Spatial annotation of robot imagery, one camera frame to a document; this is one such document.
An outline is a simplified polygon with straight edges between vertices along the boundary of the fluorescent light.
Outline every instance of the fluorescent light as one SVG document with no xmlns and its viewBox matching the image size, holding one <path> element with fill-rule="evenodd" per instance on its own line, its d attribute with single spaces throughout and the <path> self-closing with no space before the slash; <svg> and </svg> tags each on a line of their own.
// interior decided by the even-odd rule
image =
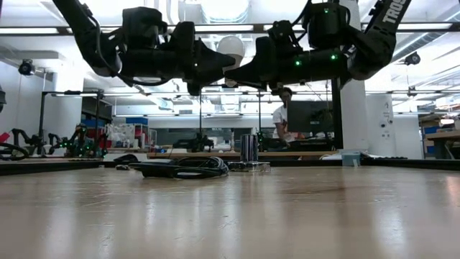
<svg viewBox="0 0 460 259">
<path fill-rule="evenodd" d="M 220 96 L 220 95 L 242 95 L 243 92 L 203 92 L 201 95 Z"/>
<path fill-rule="evenodd" d="M 226 116 L 241 116 L 243 114 L 240 114 L 240 113 L 228 113 L 228 114 L 208 114 L 208 116 L 212 116 L 212 117 L 226 117 Z"/>
<path fill-rule="evenodd" d="M 121 117 L 121 118 L 141 118 L 144 115 L 133 115 L 133 114 L 125 114 L 125 115 L 114 115 L 114 117 Z"/>
<path fill-rule="evenodd" d="M 196 25 L 196 32 L 251 32 L 253 25 Z"/>
<path fill-rule="evenodd" d="M 453 124 L 455 121 L 453 119 L 441 119 L 442 125 Z"/>
<path fill-rule="evenodd" d="M 161 96 L 189 96 L 190 94 L 187 92 L 154 92 L 154 93 L 146 93 L 148 96 L 155 96 L 155 97 L 161 97 Z"/>
<path fill-rule="evenodd" d="M 119 27 L 101 27 L 101 32 L 104 33 L 110 33 L 113 32 L 115 29 L 118 29 Z M 69 33 L 73 33 L 72 28 L 67 28 L 67 31 Z"/>
<path fill-rule="evenodd" d="M 272 29 L 273 25 L 264 25 L 264 31 L 267 31 L 269 29 Z M 302 28 L 302 25 L 300 24 L 297 24 L 297 25 L 294 25 L 293 27 L 293 31 L 294 32 L 299 32 L 299 31 L 304 31 L 304 29 Z"/>
<path fill-rule="evenodd" d="M 137 96 L 142 95 L 141 93 L 106 93 L 103 94 L 106 97 L 115 96 L 115 97 L 128 97 L 128 96 Z"/>
<path fill-rule="evenodd" d="M 435 23 L 407 23 L 407 24 L 400 24 L 398 29 L 448 29 L 452 26 L 452 23 L 447 22 L 435 22 Z"/>
<path fill-rule="evenodd" d="M 56 28 L 0 28 L 0 34 L 34 35 L 59 34 Z"/>
<path fill-rule="evenodd" d="M 272 116 L 273 114 L 271 113 L 261 113 L 260 116 Z M 252 113 L 245 113 L 243 116 L 259 116 L 258 112 L 252 112 Z"/>
<path fill-rule="evenodd" d="M 265 95 L 265 94 L 272 94 L 270 92 L 267 92 L 267 91 L 261 91 L 261 92 L 258 92 L 258 91 L 250 91 L 250 92 L 246 92 L 246 94 L 249 94 L 249 95 Z"/>
<path fill-rule="evenodd" d="M 55 94 L 56 97 L 97 97 L 98 94 Z"/>
<path fill-rule="evenodd" d="M 174 117 L 176 114 L 148 114 L 147 117 Z"/>
<path fill-rule="evenodd" d="M 295 94 L 300 94 L 300 95 L 317 95 L 317 94 L 326 94 L 326 91 L 315 91 L 314 93 L 312 91 L 299 91 L 295 92 Z"/>
</svg>

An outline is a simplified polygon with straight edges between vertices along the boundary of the clear plastic base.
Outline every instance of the clear plastic base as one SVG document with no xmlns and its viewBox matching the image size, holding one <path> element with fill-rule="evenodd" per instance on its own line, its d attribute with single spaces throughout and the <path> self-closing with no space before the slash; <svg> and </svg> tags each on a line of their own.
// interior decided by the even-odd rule
<svg viewBox="0 0 460 259">
<path fill-rule="evenodd" d="M 229 169 L 232 172 L 269 173 L 271 171 L 269 162 L 229 162 Z"/>
</svg>

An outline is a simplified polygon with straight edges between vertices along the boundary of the pipe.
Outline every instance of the pipe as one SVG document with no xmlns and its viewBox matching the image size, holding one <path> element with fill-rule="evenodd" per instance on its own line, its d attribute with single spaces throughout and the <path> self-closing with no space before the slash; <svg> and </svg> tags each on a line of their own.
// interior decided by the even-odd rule
<svg viewBox="0 0 460 259">
<path fill-rule="evenodd" d="M 170 21 L 172 24 L 178 24 L 179 19 L 179 0 L 171 0 L 170 2 Z"/>
</svg>

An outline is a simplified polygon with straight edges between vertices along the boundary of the wooden table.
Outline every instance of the wooden table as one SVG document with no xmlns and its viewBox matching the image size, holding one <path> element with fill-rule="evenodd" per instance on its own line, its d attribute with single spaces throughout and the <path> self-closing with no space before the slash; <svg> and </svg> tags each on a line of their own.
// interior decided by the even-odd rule
<svg viewBox="0 0 460 259">
<path fill-rule="evenodd" d="M 318 151 L 318 152 L 261 152 L 259 157 L 301 157 L 302 159 L 319 158 L 323 155 L 337 154 L 337 151 Z M 148 158 L 189 158 L 189 157 L 220 157 L 220 158 L 239 158 L 239 153 L 148 153 Z"/>
<path fill-rule="evenodd" d="M 434 142 L 434 153 L 436 159 L 454 159 L 451 152 L 446 147 L 446 142 L 449 140 L 460 140 L 460 130 L 427 134 L 425 138 Z"/>
<path fill-rule="evenodd" d="M 2 258 L 459 258 L 456 172 L 272 168 L 204 180 L 95 168 L 0 178 Z"/>
</svg>

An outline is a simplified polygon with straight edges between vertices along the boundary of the security camera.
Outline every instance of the security camera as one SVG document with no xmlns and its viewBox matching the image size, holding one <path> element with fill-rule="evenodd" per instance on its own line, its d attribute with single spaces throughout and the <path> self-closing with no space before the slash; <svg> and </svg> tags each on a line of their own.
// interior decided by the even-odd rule
<svg viewBox="0 0 460 259">
<path fill-rule="evenodd" d="M 23 76 L 33 76 L 35 74 L 35 66 L 32 60 L 22 60 L 22 64 L 18 69 L 19 73 Z"/>
<path fill-rule="evenodd" d="M 410 54 L 409 56 L 405 57 L 404 64 L 406 65 L 417 65 L 421 61 L 420 56 L 417 52 Z"/>
<path fill-rule="evenodd" d="M 3 110 L 3 105 L 6 104 L 6 94 L 5 92 L 1 89 L 0 86 L 0 112 Z"/>
</svg>

